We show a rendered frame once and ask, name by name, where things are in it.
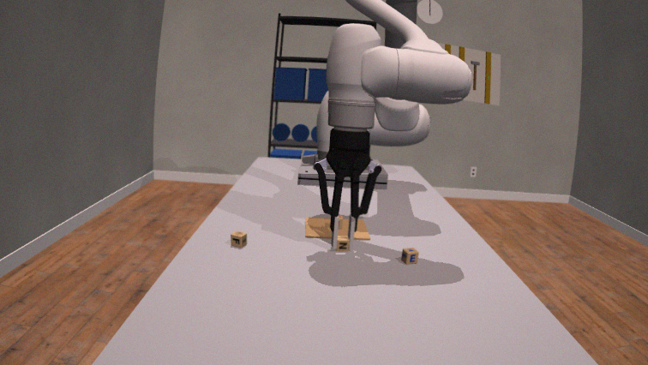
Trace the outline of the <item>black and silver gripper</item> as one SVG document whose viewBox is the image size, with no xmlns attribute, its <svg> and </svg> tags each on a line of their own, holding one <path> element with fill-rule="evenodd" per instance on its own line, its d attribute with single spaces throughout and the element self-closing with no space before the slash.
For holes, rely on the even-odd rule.
<svg viewBox="0 0 648 365">
<path fill-rule="evenodd" d="M 322 209 L 324 213 L 331 215 L 330 228 L 332 231 L 331 245 L 333 249 L 337 249 L 339 206 L 344 178 L 351 178 L 351 214 L 349 217 L 348 237 L 350 239 L 349 249 L 353 249 L 354 232 L 357 231 L 357 218 L 368 212 L 375 181 L 381 173 L 381 167 L 373 163 L 369 156 L 369 135 L 369 131 L 349 132 L 336 129 L 330 130 L 328 154 L 325 159 L 314 163 L 319 177 Z M 327 164 L 331 166 L 335 173 L 332 207 L 329 206 L 327 195 L 327 180 L 325 175 Z M 369 174 L 361 205 L 358 209 L 359 176 L 367 166 L 369 166 Z"/>
</svg>

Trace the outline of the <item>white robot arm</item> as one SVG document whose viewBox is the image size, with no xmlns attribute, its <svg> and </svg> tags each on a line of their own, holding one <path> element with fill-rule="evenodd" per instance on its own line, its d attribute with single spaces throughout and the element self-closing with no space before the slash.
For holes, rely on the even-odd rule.
<svg viewBox="0 0 648 365">
<path fill-rule="evenodd" d="M 328 91 L 317 115 L 317 153 L 303 156 L 304 164 L 326 158 L 332 129 L 369 131 L 370 145 L 417 144 L 430 127 L 429 113 L 419 103 L 457 103 L 471 90 L 468 65 L 417 26 L 417 0 L 346 2 L 385 28 L 385 46 L 370 25 L 344 24 L 335 31 L 327 56 Z"/>
</svg>

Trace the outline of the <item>tan flat mat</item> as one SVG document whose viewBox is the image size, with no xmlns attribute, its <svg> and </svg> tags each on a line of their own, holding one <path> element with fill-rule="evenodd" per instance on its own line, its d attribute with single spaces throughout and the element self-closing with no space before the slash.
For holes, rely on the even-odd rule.
<svg viewBox="0 0 648 365">
<path fill-rule="evenodd" d="M 309 218 L 306 217 L 305 237 L 332 239 L 330 229 L 330 218 Z M 349 219 L 343 219 L 342 229 L 338 236 L 348 236 Z M 357 221 L 357 231 L 354 232 L 354 240 L 370 240 L 370 236 L 363 219 Z"/>
</svg>

